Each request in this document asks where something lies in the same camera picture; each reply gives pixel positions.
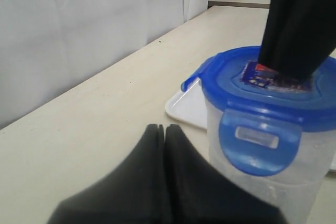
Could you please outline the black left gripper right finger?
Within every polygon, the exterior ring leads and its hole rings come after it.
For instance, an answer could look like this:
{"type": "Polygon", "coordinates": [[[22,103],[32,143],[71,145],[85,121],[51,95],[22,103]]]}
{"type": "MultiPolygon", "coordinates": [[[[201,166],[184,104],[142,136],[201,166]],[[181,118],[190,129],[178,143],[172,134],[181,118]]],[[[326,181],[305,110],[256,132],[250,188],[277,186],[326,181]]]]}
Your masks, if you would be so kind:
{"type": "Polygon", "coordinates": [[[211,166],[178,125],[166,128],[164,160],[174,223],[287,223],[211,166]]]}

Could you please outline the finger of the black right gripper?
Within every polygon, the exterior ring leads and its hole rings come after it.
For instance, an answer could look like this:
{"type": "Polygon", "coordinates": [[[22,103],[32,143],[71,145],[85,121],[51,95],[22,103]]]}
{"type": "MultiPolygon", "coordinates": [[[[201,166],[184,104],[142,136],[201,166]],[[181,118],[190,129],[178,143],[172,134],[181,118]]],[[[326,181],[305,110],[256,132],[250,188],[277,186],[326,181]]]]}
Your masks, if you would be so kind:
{"type": "Polygon", "coordinates": [[[274,71],[276,47],[291,9],[292,0],[270,0],[268,18],[261,43],[258,63],[274,71]]]}
{"type": "Polygon", "coordinates": [[[335,50],[335,0],[295,0],[277,45],[277,71],[306,80],[335,50]]]}

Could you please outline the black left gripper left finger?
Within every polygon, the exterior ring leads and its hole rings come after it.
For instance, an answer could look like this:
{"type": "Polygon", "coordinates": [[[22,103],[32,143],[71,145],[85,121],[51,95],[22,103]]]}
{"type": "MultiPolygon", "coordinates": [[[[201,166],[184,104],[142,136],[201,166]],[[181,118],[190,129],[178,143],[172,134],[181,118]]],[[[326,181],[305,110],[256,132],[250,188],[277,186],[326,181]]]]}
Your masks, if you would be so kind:
{"type": "Polygon", "coordinates": [[[63,200],[49,223],[172,223],[163,126],[150,124],[105,178],[63,200]]]}

